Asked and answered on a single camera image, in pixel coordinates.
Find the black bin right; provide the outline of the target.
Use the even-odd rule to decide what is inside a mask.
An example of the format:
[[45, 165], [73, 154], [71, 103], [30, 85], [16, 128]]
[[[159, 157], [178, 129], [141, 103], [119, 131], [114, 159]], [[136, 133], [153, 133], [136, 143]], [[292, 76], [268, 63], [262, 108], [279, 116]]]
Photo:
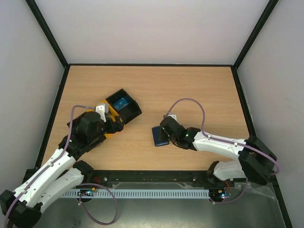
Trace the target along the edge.
[[[129, 99], [129, 104], [117, 111], [114, 108], [114, 103], [122, 97]], [[121, 88], [114, 94], [106, 98], [106, 101], [115, 109], [115, 111], [121, 116], [124, 124], [128, 124], [130, 121], [142, 114], [142, 111], [138, 103], [123, 89]]]

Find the navy blue card holder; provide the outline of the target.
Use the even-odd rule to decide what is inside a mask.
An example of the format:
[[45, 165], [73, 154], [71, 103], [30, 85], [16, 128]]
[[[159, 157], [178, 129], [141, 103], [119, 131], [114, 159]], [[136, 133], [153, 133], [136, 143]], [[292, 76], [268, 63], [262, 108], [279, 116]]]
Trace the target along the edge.
[[155, 147], [169, 145], [170, 141], [168, 135], [160, 126], [152, 128], [152, 135]]

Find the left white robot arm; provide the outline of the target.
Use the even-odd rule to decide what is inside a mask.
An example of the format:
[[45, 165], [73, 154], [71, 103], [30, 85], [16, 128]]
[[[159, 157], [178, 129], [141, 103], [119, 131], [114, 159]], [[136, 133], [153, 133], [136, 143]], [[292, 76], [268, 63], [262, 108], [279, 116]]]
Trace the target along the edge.
[[122, 131], [123, 120], [96, 111], [72, 119], [69, 132], [51, 158], [14, 191], [0, 195], [4, 227], [31, 228], [42, 213], [63, 193], [78, 185], [91, 185], [94, 169], [80, 157], [99, 146], [107, 134]]

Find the blue card in bin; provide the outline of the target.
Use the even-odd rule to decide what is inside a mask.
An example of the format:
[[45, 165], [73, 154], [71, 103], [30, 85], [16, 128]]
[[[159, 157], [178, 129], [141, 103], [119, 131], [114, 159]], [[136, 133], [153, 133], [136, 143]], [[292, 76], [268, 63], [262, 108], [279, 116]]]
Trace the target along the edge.
[[126, 107], [129, 104], [129, 99], [122, 97], [114, 103], [114, 108], [119, 111], [122, 108]]

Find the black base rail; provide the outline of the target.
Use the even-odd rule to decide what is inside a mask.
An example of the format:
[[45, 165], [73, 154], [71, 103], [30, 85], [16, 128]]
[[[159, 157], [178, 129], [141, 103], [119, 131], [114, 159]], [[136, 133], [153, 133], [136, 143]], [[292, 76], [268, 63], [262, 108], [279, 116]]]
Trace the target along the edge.
[[96, 170], [92, 180], [111, 187], [118, 183], [185, 183], [192, 187], [213, 188], [206, 171], [106, 171]]

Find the black bin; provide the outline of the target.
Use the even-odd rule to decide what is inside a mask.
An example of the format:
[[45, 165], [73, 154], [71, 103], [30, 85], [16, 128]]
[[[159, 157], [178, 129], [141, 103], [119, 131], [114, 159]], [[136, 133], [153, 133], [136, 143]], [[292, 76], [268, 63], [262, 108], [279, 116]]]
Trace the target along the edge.
[[72, 125], [71, 131], [74, 131], [79, 126], [81, 119], [82, 119], [82, 116], [80, 115], [77, 118], [75, 118], [74, 120], [68, 122], [67, 126], [70, 127], [70, 125]]
[[[129, 99], [129, 104], [117, 111], [114, 108], [114, 103], [122, 97]], [[114, 94], [106, 98], [106, 101], [115, 109], [115, 111], [121, 116], [124, 124], [128, 124], [130, 121], [142, 114], [142, 111], [138, 103], [123, 89], [121, 88]]]

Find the black bin left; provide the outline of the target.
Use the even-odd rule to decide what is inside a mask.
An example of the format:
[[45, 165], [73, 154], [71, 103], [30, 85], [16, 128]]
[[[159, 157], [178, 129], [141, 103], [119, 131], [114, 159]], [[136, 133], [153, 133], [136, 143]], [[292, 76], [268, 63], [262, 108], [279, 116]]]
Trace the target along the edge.
[[80, 115], [77, 118], [75, 118], [74, 120], [68, 122], [67, 126], [70, 127], [70, 125], [72, 125], [71, 131], [74, 131], [79, 126], [81, 119], [82, 119], [82, 116]]

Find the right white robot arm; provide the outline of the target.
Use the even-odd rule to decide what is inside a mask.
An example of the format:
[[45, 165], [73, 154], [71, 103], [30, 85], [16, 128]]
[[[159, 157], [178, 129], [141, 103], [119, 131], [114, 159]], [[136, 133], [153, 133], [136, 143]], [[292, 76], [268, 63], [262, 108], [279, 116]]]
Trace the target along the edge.
[[277, 166], [277, 157], [256, 136], [231, 139], [205, 133], [199, 128], [184, 128], [172, 116], [160, 123], [161, 130], [175, 146], [194, 151], [206, 151], [231, 159], [215, 161], [207, 174], [208, 183], [218, 186], [222, 181], [246, 178], [250, 182], [266, 185]]

